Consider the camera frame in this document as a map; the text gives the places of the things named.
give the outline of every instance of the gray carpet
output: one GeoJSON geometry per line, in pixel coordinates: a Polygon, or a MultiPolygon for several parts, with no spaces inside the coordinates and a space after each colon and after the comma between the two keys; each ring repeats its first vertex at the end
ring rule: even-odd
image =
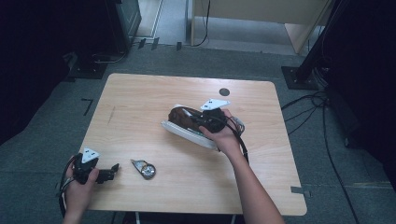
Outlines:
{"type": "MultiPolygon", "coordinates": [[[[60,223],[62,220],[55,185],[65,163],[75,154],[90,124],[92,114],[111,73],[135,73],[183,77],[217,77],[269,80],[276,84],[282,105],[312,91],[288,90],[281,65],[298,66],[297,56],[238,52],[216,49],[151,45],[134,46],[128,56],[107,67],[101,80],[62,82],[37,111],[29,126],[0,146],[0,223],[60,223]],[[84,116],[89,102],[91,109],[84,116]]],[[[284,111],[284,118],[311,107],[309,100],[284,111]]],[[[360,223],[394,223],[396,194],[382,165],[362,149],[344,147],[340,125],[327,108],[326,127],[334,165],[346,186],[360,223]]],[[[307,114],[287,122],[290,132],[307,114]]],[[[332,169],[324,145],[322,110],[290,136],[297,170],[304,188],[308,212],[303,217],[285,217],[288,223],[354,223],[354,217],[332,169]]],[[[117,213],[115,223],[121,223],[117,213]]],[[[83,223],[110,223],[112,212],[89,211],[83,223]]]]}

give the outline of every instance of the human hand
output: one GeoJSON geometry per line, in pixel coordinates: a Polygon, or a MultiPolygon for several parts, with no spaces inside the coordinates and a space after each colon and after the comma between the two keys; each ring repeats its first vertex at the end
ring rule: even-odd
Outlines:
{"type": "MultiPolygon", "coordinates": [[[[228,109],[222,109],[222,111],[224,112],[224,115],[228,118],[228,124],[232,128],[237,129],[234,123],[230,121],[230,118],[232,117],[230,111],[228,109]]],[[[204,126],[200,126],[199,129],[206,137],[212,139],[218,146],[218,149],[222,151],[227,157],[230,158],[230,156],[232,155],[242,155],[239,142],[233,134],[233,131],[229,127],[225,126],[218,133],[211,133],[204,126]]]]}
{"type": "MultiPolygon", "coordinates": [[[[67,178],[73,176],[72,167],[73,162],[67,168],[67,178]]],[[[64,194],[66,201],[66,214],[64,216],[64,223],[79,223],[81,221],[82,215],[91,201],[93,186],[98,175],[99,170],[94,168],[90,172],[88,180],[84,185],[81,185],[77,181],[73,181],[68,185],[64,194]]]]}

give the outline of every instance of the wooden desk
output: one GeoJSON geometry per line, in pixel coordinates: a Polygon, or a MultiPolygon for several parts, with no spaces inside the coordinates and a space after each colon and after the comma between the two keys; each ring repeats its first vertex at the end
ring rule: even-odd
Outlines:
{"type": "Polygon", "coordinates": [[[199,109],[209,98],[231,101],[227,108],[244,121],[250,166],[281,214],[304,215],[304,196],[290,191],[301,185],[273,83],[123,74],[108,78],[81,146],[101,153],[100,169],[120,164],[113,181],[96,186],[90,209],[241,214],[226,156],[161,125],[174,104],[199,109]],[[154,164],[156,176],[144,180],[130,159],[154,164]]]}
{"type": "MultiPolygon", "coordinates": [[[[206,17],[208,2],[209,0],[192,0],[192,45],[194,18],[206,17]]],[[[291,44],[295,52],[300,53],[306,40],[326,15],[331,2],[332,0],[214,0],[210,2],[209,17],[285,23],[291,44]]]]}

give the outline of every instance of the person's left hand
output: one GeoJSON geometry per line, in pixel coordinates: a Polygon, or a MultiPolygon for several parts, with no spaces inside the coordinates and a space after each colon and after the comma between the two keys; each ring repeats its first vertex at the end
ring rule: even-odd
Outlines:
{"type": "MultiPolygon", "coordinates": [[[[73,162],[69,165],[66,172],[66,177],[73,176],[73,162]]],[[[82,215],[90,204],[93,186],[96,178],[99,175],[99,170],[94,168],[88,177],[87,183],[81,185],[77,180],[72,181],[67,186],[64,194],[66,201],[66,214],[64,216],[64,223],[79,223],[82,215]]]]}

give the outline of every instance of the human arm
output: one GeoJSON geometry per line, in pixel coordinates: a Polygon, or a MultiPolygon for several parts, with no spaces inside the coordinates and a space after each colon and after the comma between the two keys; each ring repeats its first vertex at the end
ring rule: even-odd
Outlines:
{"type": "MultiPolygon", "coordinates": [[[[226,109],[223,112],[228,118],[232,116],[226,109]]],[[[246,223],[284,223],[271,197],[242,155],[239,142],[230,128],[225,127],[219,133],[211,133],[202,126],[200,130],[206,137],[215,141],[233,166],[246,223]]]]}
{"type": "MultiPolygon", "coordinates": [[[[67,169],[66,177],[73,175],[73,164],[67,169]]],[[[84,185],[79,184],[77,181],[71,182],[64,194],[66,201],[66,213],[64,215],[63,224],[77,224],[81,222],[82,216],[91,201],[93,186],[96,178],[99,175],[99,170],[94,168],[84,185]]]]}

